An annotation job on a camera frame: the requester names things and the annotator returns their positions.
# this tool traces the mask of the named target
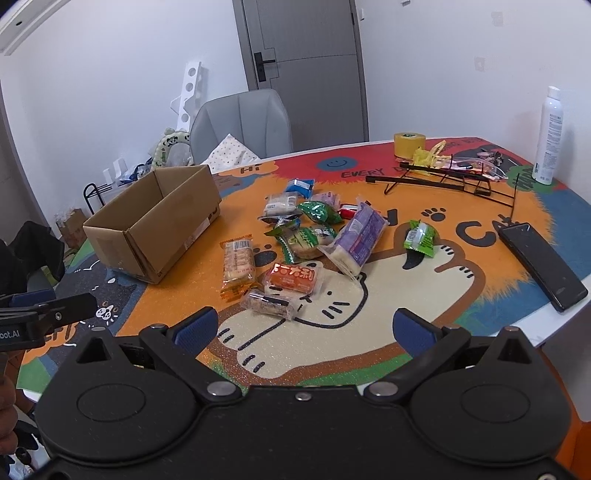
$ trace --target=door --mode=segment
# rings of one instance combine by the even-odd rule
[[[242,3],[256,86],[279,93],[294,149],[366,141],[365,85],[349,0]]]
[[[16,154],[0,89],[0,240],[14,240],[27,220],[46,225]]]

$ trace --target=cardboard box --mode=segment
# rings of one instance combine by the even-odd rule
[[[70,248],[80,249],[86,240],[84,233],[84,222],[87,220],[86,215],[79,208],[72,210],[65,219],[56,221],[56,225],[60,230],[61,237],[66,245]]]
[[[84,224],[107,267],[158,283],[219,216],[219,192],[207,165],[158,168]]]

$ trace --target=black smartphone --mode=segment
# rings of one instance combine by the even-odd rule
[[[499,237],[519,259],[559,312],[589,293],[556,250],[529,223],[504,227]]]

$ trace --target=yellow tape roll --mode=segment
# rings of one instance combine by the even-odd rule
[[[394,135],[394,154],[399,158],[412,160],[418,148],[425,148],[427,137],[421,134],[402,133]]]

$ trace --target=chair backrest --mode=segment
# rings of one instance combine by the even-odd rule
[[[191,128],[195,164],[207,160],[228,134],[259,158],[293,152],[290,119],[275,90],[253,90],[205,103]]]

